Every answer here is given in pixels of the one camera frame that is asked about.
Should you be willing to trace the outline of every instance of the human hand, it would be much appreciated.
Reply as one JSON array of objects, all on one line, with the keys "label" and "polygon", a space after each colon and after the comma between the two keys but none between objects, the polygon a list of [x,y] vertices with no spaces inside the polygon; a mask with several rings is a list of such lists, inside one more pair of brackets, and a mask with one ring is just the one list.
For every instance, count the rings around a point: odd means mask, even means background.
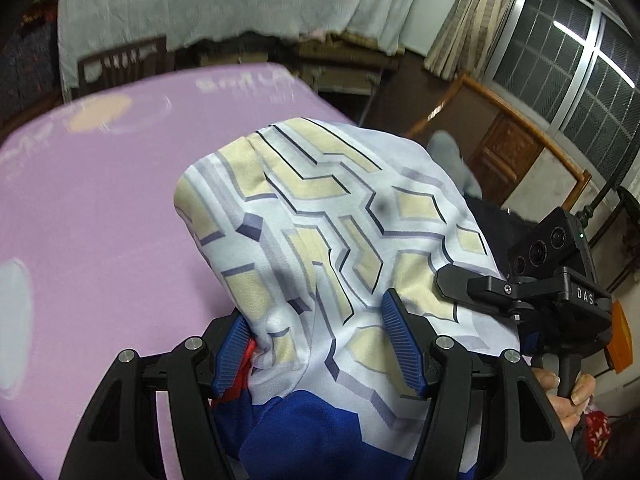
[{"label": "human hand", "polygon": [[593,395],[596,389],[596,379],[588,374],[581,375],[575,382],[574,389],[571,392],[571,399],[565,399],[551,395],[548,392],[558,387],[560,377],[546,370],[541,370],[540,368],[532,368],[531,370],[540,383],[540,386],[542,386],[542,389],[546,392],[546,396],[549,398],[551,405],[554,407],[554,411],[560,419],[562,428],[569,434],[580,422],[580,416],[587,407],[589,397]]}]

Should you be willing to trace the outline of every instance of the pink mattress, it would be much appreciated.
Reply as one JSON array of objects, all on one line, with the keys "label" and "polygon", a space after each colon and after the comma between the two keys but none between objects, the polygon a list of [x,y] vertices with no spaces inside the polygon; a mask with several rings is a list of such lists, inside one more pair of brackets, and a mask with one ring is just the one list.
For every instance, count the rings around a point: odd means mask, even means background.
[{"label": "pink mattress", "polygon": [[346,121],[278,65],[203,68],[73,102],[0,148],[0,415],[45,480],[121,349],[170,351],[232,308],[174,211],[182,172],[297,116]]}]

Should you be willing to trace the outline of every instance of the red fabric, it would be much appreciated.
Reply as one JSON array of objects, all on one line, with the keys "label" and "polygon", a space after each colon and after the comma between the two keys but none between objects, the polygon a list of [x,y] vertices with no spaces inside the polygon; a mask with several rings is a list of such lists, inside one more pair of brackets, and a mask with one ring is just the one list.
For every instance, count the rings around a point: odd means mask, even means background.
[{"label": "red fabric", "polygon": [[255,340],[249,339],[249,344],[246,346],[246,350],[244,351],[244,356],[240,362],[240,367],[238,368],[238,374],[236,375],[234,384],[226,390],[221,399],[212,400],[211,407],[214,407],[219,402],[231,402],[232,400],[238,399],[240,397],[240,392],[243,389],[245,390],[248,388],[247,378],[249,377],[249,373],[251,373],[251,356],[254,354],[254,350]]},{"label": "red fabric", "polygon": [[585,434],[587,451],[592,457],[602,459],[602,452],[611,436],[609,418],[604,412],[591,412],[584,417],[587,426]]}]

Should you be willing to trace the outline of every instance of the camera lens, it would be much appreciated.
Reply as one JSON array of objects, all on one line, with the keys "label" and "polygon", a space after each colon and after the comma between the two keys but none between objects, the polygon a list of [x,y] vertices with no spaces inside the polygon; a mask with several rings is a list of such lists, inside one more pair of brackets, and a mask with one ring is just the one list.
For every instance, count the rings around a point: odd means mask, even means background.
[{"label": "camera lens", "polygon": [[513,272],[517,275],[521,275],[524,272],[526,264],[527,263],[524,261],[524,258],[522,256],[518,256],[516,261],[513,263]]},{"label": "camera lens", "polygon": [[542,265],[546,260],[546,245],[542,240],[538,240],[529,249],[529,260],[533,266]]},{"label": "camera lens", "polygon": [[551,245],[555,249],[560,249],[564,242],[566,241],[566,233],[564,229],[561,227],[556,227],[553,231],[551,231]]}]

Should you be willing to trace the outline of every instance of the window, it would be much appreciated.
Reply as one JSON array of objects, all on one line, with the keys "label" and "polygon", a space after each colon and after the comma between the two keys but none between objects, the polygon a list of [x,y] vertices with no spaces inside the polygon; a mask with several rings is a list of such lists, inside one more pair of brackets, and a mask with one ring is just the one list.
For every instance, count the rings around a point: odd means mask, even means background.
[{"label": "window", "polygon": [[589,0],[515,0],[485,75],[602,182],[640,125],[640,50],[607,12]]}]

